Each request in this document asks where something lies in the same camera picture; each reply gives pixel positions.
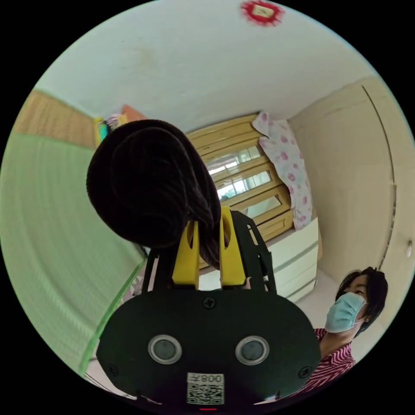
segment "sticker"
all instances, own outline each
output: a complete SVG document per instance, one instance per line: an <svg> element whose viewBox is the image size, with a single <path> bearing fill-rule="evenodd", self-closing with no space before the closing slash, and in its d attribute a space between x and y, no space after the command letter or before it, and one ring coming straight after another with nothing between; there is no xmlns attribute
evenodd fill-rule
<svg viewBox="0 0 415 415"><path fill-rule="evenodd" d="M245 1L241 4L244 16L259 26L276 26L281 23L284 10L267 1Z"/></svg>
<svg viewBox="0 0 415 415"><path fill-rule="evenodd" d="M188 373L187 403L196 405L223 405L225 377L219 373Z"/></svg>

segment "black cloth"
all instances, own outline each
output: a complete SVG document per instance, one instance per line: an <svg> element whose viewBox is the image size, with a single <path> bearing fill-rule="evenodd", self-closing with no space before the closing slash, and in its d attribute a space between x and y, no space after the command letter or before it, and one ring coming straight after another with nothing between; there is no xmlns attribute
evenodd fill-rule
<svg viewBox="0 0 415 415"><path fill-rule="evenodd" d="M101 219L121 238L151 249L176 244L199 222L200 254L219 269L220 201L186 135L159 120L111 131L89 164L86 189Z"/></svg>

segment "door handle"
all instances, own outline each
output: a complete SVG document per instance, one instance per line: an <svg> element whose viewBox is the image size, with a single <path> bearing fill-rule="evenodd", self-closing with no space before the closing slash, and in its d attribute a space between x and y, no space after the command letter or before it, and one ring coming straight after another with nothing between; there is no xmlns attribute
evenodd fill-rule
<svg viewBox="0 0 415 415"><path fill-rule="evenodd" d="M408 249L406 250L406 256L410 258L411 254L412 254L412 241L410 240L408 242Z"/></svg>

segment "woman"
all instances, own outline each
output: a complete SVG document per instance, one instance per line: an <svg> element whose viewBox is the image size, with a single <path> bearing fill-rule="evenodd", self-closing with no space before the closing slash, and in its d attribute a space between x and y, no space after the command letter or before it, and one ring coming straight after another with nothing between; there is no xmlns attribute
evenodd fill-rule
<svg viewBox="0 0 415 415"><path fill-rule="evenodd" d="M387 294L385 274L376 268L352 271L344 278L327 314L325 328L315 329L320 342L320 364L304 387L290 398L333 381L356 364L351 342L378 318Z"/></svg>

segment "blue surgical mask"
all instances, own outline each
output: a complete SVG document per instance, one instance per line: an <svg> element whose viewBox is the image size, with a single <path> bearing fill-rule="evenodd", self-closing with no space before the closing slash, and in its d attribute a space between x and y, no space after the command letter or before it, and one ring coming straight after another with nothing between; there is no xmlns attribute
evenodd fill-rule
<svg viewBox="0 0 415 415"><path fill-rule="evenodd" d="M341 333L362 322L356 321L356 317L365 304L365 299L355 293L340 296L327 313L326 331Z"/></svg>

